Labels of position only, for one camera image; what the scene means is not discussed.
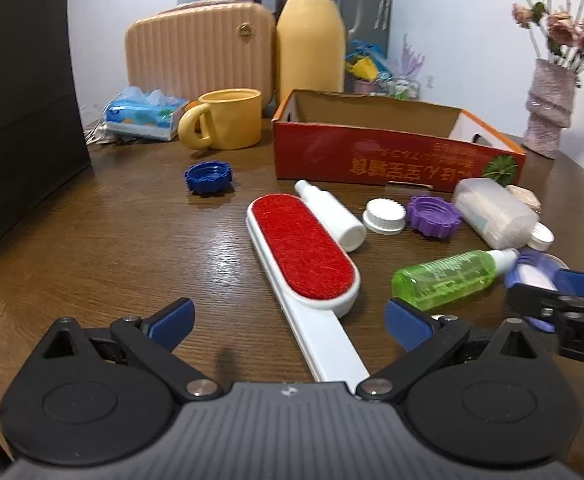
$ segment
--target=vase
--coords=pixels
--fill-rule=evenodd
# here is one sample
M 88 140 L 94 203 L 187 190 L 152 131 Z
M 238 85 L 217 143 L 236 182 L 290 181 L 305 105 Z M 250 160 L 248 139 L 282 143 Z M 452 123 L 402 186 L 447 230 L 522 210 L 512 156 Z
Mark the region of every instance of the vase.
M 539 155 L 554 158 L 561 130 L 570 127 L 577 76 L 568 69 L 537 59 L 526 102 L 530 112 L 523 145 Z

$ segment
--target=red lint brush pad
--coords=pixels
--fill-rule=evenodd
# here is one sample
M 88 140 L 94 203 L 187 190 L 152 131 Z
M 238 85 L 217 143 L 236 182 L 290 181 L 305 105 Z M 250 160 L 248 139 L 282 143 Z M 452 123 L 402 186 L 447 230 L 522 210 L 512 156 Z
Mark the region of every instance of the red lint brush pad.
M 333 300 L 354 284 L 350 260 L 302 200 L 265 195 L 253 203 L 252 213 L 294 292 L 310 300 Z

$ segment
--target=red cardboard box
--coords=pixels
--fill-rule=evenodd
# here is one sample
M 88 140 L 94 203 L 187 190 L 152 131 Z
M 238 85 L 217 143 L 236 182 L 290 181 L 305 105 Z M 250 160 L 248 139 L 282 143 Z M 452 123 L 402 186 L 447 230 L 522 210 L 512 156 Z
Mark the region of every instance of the red cardboard box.
M 452 191 L 480 176 L 516 184 L 526 159 L 466 110 L 384 96 L 294 90 L 272 126 L 278 178 Z

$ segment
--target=blue tissue package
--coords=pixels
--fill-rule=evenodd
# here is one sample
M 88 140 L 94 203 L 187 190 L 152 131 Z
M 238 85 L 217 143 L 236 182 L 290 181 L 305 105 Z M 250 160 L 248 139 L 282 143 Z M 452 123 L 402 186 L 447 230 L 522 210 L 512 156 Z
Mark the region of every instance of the blue tissue package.
M 129 87 L 107 107 L 104 120 L 107 130 L 133 137 L 171 140 L 177 133 L 187 101 L 165 97 L 160 90 L 143 93 Z

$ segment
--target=white logo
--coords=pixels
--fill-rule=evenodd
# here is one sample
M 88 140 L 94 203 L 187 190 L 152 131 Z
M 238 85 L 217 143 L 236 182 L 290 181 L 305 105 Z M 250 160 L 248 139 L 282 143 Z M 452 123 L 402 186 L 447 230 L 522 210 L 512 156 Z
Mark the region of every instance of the white logo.
M 298 393 L 298 390 L 296 388 L 294 388 L 293 386 L 288 386 L 286 388 L 283 388 L 281 390 L 281 393 L 286 397 L 292 397 Z

